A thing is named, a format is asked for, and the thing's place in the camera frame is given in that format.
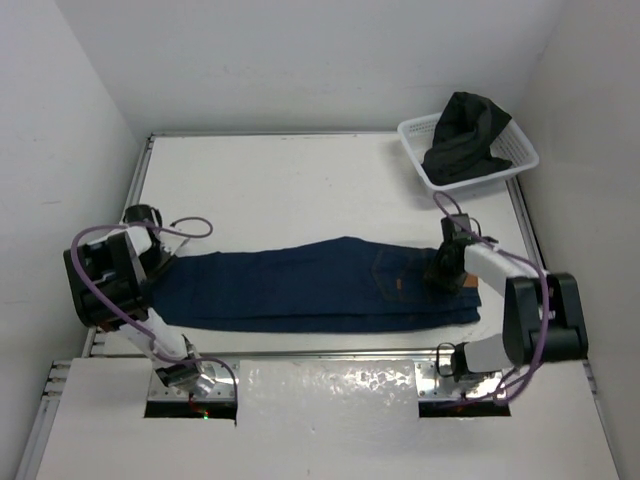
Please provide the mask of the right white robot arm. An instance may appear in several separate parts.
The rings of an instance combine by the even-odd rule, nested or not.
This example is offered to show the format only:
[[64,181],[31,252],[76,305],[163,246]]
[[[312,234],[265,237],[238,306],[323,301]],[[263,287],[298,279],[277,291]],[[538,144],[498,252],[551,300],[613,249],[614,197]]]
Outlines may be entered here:
[[458,294],[469,276],[503,299],[498,334],[453,346],[446,375],[456,381],[507,368],[583,361],[589,340],[579,287],[568,273],[553,274],[494,243],[446,240],[425,274],[426,284]]

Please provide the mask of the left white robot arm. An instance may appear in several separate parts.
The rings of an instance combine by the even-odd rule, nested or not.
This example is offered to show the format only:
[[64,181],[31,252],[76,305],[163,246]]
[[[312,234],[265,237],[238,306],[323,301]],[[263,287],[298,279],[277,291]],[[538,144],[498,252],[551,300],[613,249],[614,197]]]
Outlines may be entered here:
[[192,395],[203,379],[196,350],[152,307],[151,281],[172,257],[162,230],[159,210],[134,205],[121,223],[76,234],[63,258],[80,321],[127,338],[152,362],[166,388]]

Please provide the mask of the dark blue denim trousers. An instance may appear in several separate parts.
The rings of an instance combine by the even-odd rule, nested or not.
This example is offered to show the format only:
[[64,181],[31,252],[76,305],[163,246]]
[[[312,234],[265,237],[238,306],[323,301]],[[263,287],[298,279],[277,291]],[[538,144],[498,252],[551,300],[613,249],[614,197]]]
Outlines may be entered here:
[[479,321],[477,288],[450,294],[424,282],[435,255],[341,237],[179,257],[153,283],[152,306],[172,326],[250,333],[398,333]]

